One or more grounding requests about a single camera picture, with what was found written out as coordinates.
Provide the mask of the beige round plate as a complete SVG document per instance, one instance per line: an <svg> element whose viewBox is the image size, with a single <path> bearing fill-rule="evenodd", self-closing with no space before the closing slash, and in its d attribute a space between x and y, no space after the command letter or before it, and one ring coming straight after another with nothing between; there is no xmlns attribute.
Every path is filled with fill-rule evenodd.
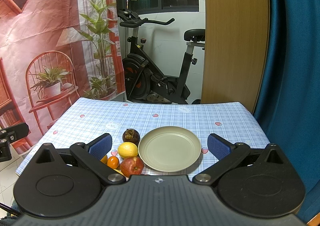
<svg viewBox="0 0 320 226"><path fill-rule="evenodd" d="M192 166L201 149L201 142L193 132L164 126L144 135L138 145L138 154L148 167L156 171L178 172Z"/></svg>

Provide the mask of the red apple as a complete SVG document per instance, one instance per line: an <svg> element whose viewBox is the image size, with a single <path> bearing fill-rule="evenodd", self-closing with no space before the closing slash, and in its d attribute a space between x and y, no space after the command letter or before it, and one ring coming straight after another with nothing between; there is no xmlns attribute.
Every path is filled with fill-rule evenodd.
<svg viewBox="0 0 320 226"><path fill-rule="evenodd" d="M120 164L123 175L129 178L131 175L140 175L144 169L144 162L140 157L127 157Z"/></svg>

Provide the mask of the black exercise bike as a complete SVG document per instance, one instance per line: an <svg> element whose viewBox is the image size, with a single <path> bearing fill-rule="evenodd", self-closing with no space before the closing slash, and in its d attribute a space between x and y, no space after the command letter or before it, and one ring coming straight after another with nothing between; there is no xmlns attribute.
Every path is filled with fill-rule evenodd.
<svg viewBox="0 0 320 226"><path fill-rule="evenodd" d="M169 25L174 18L166 22L157 21L140 16L129 9L119 9L120 26L133 30L132 36L127 38L130 52L123 59L126 97L147 103L187 104L190 90L186 85L190 66L197 63L193 57L195 47L205 48L205 29L189 29L184 32L187 49L183 56L179 76L165 75L155 62L144 51L146 39L138 38L139 27L143 24Z"/></svg>

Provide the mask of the small orange kumquat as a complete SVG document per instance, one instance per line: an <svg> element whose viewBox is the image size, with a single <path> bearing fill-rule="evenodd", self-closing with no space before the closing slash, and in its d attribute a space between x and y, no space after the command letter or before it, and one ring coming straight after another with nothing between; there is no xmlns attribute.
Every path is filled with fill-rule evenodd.
<svg viewBox="0 0 320 226"><path fill-rule="evenodd" d="M119 166L119 159L116 156L110 156L107 160L107 166L112 169L117 169Z"/></svg>

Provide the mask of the wooden door panel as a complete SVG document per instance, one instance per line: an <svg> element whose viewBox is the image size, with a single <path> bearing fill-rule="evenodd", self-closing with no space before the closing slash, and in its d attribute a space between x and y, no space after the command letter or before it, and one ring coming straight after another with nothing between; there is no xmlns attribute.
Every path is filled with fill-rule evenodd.
<svg viewBox="0 0 320 226"><path fill-rule="evenodd" d="M202 103L257 104L270 30L270 0L206 0Z"/></svg>

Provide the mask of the printed fabric backdrop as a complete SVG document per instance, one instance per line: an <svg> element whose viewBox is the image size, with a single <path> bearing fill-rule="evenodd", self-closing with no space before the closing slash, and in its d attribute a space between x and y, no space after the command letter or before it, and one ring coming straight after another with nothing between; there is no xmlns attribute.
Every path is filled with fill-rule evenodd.
<svg viewBox="0 0 320 226"><path fill-rule="evenodd" d="M1 0L1 128L31 150L81 97L125 94L116 0Z"/></svg>

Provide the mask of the yellow lemon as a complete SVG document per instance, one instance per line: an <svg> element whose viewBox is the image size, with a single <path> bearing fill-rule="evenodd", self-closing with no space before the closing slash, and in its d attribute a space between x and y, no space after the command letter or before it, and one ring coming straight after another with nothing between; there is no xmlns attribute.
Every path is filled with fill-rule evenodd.
<svg viewBox="0 0 320 226"><path fill-rule="evenodd" d="M128 158L128 157L136 157L138 156L138 147L131 142L124 142L122 143L118 149L118 154L123 158Z"/></svg>

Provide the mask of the blue plaid tablecloth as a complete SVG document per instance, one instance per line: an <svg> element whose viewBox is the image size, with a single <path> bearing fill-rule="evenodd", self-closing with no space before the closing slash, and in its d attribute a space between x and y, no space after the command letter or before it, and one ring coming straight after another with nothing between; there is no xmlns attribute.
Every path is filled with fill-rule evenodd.
<svg viewBox="0 0 320 226"><path fill-rule="evenodd" d="M122 142L128 128L140 136L163 126L177 126L195 134L202 146L197 162L182 170L193 178L217 162L207 147L207 138L215 133L231 143L244 142L263 149L269 140L253 115L239 102L218 104L149 104L78 99L47 131L24 158L16 173L21 175L33 155L44 143L67 149L77 142L89 143L104 133L112 137L112 151Z"/></svg>

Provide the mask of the dark purple mangosteen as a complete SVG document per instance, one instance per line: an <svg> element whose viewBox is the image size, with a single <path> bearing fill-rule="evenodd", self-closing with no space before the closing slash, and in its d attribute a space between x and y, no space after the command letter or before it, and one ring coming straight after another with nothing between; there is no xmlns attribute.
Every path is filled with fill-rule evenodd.
<svg viewBox="0 0 320 226"><path fill-rule="evenodd" d="M140 142L140 134L132 128L126 129L126 131L123 133L122 138L124 143L130 142L135 144L136 146L138 146Z"/></svg>

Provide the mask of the teal curtain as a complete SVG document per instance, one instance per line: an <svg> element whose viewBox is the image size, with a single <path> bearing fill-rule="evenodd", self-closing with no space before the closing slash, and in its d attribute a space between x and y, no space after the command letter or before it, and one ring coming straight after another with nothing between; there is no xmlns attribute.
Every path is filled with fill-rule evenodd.
<svg viewBox="0 0 320 226"><path fill-rule="evenodd" d="M319 213L319 0L270 0L269 44L254 117L306 189L298 217Z"/></svg>

